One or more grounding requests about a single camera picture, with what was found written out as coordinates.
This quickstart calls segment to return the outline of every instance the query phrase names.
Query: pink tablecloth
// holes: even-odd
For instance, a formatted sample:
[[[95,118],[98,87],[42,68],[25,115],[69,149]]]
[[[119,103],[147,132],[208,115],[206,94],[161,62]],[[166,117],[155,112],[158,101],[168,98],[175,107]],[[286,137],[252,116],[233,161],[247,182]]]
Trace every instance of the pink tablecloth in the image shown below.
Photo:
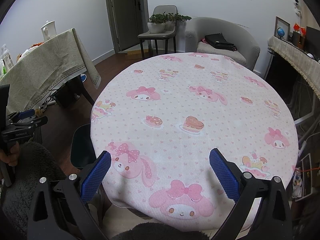
[[[97,156],[112,156],[103,186],[113,204],[184,231],[219,228],[234,205],[209,165],[213,148],[285,187],[298,157],[293,118],[273,88],[228,57],[199,53],[122,71],[93,107],[91,139]]]

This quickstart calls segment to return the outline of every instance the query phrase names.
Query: black handbag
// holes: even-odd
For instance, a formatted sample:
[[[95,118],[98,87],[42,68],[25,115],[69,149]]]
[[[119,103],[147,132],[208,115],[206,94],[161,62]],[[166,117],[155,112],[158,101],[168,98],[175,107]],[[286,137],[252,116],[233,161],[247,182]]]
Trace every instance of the black handbag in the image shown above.
[[[206,35],[204,38],[212,47],[216,49],[226,49],[231,51],[237,50],[237,47],[233,43],[226,41],[222,33]]]

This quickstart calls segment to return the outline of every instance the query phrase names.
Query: door frame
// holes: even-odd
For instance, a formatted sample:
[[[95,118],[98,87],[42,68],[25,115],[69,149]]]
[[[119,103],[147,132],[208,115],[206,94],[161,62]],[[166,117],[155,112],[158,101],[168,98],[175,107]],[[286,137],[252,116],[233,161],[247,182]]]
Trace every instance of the door frame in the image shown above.
[[[115,16],[112,8],[112,0],[106,0],[106,4],[107,4],[107,12],[108,12],[108,19],[109,19],[113,47],[114,47],[115,53],[118,53],[120,51],[120,48],[119,48],[119,43],[117,41],[118,35],[116,30]],[[147,27],[147,22],[149,21],[148,0],[143,0],[143,6],[145,10],[145,21],[142,22],[142,24],[144,24],[145,27]],[[151,47],[151,41],[148,41],[148,47]]]

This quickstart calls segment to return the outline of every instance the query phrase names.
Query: mug handle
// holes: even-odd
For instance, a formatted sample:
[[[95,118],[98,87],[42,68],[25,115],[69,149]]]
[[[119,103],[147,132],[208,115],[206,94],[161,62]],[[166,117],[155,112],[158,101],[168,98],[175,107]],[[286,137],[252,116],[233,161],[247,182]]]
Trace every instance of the mug handle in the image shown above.
[[[47,27],[44,27],[44,28],[42,29],[42,32],[43,32],[48,38],[50,38],[50,36],[48,35],[48,28],[47,28]]]

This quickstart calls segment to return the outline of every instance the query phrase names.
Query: globe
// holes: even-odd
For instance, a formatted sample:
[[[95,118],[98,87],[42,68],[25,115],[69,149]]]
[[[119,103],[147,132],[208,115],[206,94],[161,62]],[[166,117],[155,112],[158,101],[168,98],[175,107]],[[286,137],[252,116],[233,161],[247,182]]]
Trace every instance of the globe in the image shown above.
[[[277,29],[277,33],[281,38],[285,35],[285,32],[284,32],[284,30],[282,28],[278,28]]]

